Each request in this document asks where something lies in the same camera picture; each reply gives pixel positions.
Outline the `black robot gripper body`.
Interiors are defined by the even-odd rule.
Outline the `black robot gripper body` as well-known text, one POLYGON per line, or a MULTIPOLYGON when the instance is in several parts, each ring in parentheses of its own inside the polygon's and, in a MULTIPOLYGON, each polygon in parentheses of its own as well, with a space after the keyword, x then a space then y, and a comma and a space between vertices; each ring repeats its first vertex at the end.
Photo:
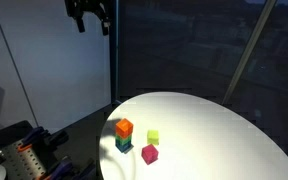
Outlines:
POLYGON ((109 17, 107 0, 64 0, 69 17, 82 17, 85 12, 91 12, 100 19, 109 17))

